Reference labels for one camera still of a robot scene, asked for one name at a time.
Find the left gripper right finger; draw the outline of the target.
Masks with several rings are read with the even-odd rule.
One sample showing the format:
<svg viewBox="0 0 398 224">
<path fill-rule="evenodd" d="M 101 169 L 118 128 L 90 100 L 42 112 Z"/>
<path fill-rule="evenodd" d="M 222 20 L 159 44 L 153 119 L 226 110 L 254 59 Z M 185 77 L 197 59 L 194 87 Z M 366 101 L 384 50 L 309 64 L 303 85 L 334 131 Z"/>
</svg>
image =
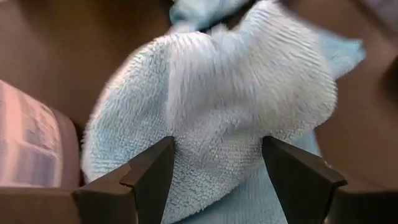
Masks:
<svg viewBox="0 0 398 224">
<path fill-rule="evenodd" d="M 340 174 L 271 136 L 262 156 L 288 224 L 398 224 L 398 190 Z"/>
</svg>

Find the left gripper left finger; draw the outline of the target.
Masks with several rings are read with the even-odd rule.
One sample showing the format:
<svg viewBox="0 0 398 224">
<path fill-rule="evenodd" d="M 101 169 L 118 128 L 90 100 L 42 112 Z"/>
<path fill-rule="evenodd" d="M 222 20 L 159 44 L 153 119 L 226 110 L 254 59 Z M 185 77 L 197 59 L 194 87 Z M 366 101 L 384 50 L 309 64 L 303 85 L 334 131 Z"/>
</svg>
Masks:
<svg viewBox="0 0 398 224">
<path fill-rule="evenodd" d="M 174 152 L 167 136 L 79 188 L 0 187 L 0 224 L 160 224 Z"/>
</svg>

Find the spray bottle with blue cap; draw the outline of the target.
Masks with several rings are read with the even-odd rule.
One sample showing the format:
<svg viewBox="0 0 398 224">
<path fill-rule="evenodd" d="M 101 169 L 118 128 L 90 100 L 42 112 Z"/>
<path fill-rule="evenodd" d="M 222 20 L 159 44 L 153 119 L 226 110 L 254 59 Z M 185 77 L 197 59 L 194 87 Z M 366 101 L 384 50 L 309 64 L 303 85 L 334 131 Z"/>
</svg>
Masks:
<svg viewBox="0 0 398 224">
<path fill-rule="evenodd" d="M 0 80 L 0 187 L 77 187 L 72 121 Z"/>
</svg>

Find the blue microfiber towel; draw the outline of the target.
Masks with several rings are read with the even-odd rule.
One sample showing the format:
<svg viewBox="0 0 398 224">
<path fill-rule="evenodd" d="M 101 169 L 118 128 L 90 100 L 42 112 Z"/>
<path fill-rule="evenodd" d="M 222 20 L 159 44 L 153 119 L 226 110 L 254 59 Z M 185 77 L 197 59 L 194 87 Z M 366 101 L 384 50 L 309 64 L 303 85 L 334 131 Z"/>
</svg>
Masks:
<svg viewBox="0 0 398 224">
<path fill-rule="evenodd" d="M 83 138 L 87 182 L 166 136 L 175 164 L 162 224 L 287 224 L 262 159 L 264 136 L 318 153 L 336 81 L 363 43 L 317 28 L 276 0 L 234 29 L 185 28 L 134 51 L 107 82 Z"/>
</svg>

